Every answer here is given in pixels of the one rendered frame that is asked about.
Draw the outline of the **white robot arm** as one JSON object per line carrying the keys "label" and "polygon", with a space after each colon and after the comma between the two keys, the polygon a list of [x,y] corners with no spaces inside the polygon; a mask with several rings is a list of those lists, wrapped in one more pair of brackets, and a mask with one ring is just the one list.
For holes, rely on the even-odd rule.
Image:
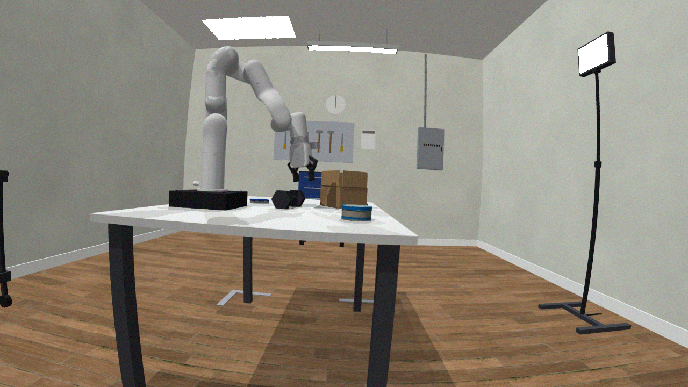
{"label": "white robot arm", "polygon": [[[201,180],[192,183],[199,186],[197,191],[228,191],[224,189],[227,137],[226,76],[251,85],[256,98],[268,108],[273,118],[270,125],[275,132],[290,130],[291,144],[308,142],[305,114],[290,114],[263,64],[259,60],[241,63],[238,51],[234,47],[221,47],[213,53],[206,69],[202,176]],[[319,142],[308,143],[311,149],[320,148]]]}

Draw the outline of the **open brown cardboard box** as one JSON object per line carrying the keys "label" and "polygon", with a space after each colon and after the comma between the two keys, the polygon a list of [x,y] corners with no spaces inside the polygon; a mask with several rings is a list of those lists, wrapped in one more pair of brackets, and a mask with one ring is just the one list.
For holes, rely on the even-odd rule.
{"label": "open brown cardboard box", "polygon": [[367,205],[368,172],[328,170],[321,174],[320,205]]}

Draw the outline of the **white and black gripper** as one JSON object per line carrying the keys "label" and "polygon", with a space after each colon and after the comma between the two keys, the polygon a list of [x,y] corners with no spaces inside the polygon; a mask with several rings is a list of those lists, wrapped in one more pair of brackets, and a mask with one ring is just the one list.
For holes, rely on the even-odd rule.
{"label": "white and black gripper", "polygon": [[[301,142],[301,143],[294,143],[291,144],[290,146],[290,162],[288,163],[288,167],[293,174],[293,180],[295,182],[299,182],[299,173],[297,171],[301,167],[307,167],[308,171],[308,179],[309,181],[315,180],[314,178],[314,170],[317,166],[317,159],[312,157],[312,151],[310,147],[310,143],[308,142]],[[311,166],[312,165],[312,166]]]}

